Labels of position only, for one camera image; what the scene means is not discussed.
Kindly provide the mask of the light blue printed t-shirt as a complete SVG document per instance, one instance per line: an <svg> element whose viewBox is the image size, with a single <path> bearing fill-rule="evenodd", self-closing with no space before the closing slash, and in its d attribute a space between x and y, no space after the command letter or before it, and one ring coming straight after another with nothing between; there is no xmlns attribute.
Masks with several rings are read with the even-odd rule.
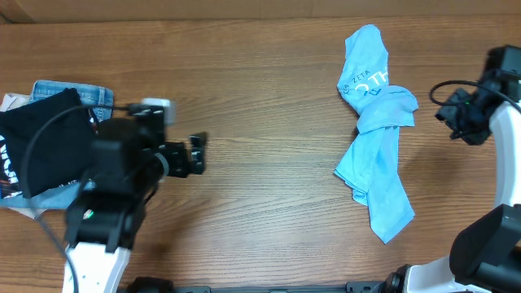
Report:
<svg viewBox="0 0 521 293"><path fill-rule="evenodd" d="M418 101L409 90L391 85L388 52L373 24L345 41L345 62L337 90L357 113L357 136L335 168L368 208L370 228L383 243L396 237L415 216L398 174L400 131L414 126Z"/></svg>

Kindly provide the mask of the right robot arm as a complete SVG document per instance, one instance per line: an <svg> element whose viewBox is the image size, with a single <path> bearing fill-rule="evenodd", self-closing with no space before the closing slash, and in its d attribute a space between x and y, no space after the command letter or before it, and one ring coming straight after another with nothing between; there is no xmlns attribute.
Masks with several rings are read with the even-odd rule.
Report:
<svg viewBox="0 0 521 293"><path fill-rule="evenodd" d="M492 138L493 205L454 239L446 257L404 265L374 292L518 292L520 290L520 49L491 49L477 81L449 80L455 91L438 105L437 120L453 140L477 147Z"/></svg>

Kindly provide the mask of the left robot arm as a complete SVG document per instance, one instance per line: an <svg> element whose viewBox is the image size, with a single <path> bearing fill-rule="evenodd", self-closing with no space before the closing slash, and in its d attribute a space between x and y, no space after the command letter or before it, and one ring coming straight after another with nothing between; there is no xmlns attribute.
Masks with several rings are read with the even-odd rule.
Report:
<svg viewBox="0 0 521 293"><path fill-rule="evenodd" d="M63 291L117 291L160 180L205 170L208 134L189 139L190 149L167 142L160 118L101 123L92 143L94 188L82 190L66 211Z"/></svg>

